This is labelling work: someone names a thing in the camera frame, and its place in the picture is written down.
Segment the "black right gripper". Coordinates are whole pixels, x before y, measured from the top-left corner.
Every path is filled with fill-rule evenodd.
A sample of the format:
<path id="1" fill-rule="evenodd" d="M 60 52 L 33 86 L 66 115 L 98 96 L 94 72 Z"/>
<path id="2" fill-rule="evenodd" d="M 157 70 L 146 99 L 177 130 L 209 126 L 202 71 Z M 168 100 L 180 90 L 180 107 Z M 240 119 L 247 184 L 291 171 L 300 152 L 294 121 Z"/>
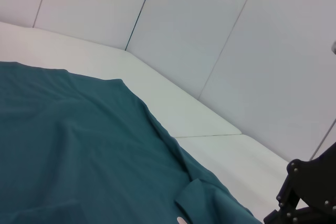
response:
<path id="1" fill-rule="evenodd" d="M 303 178 L 303 201 L 308 207 L 296 209 L 301 199 L 294 190 L 294 176 L 299 174 L 299 165 Z M 330 146 L 318 158 L 309 162 L 299 159 L 287 165 L 287 177 L 276 196 L 279 210 L 272 211 L 264 218 L 264 223 L 308 223 L 315 212 L 332 219 L 335 223 L 335 144 Z"/>

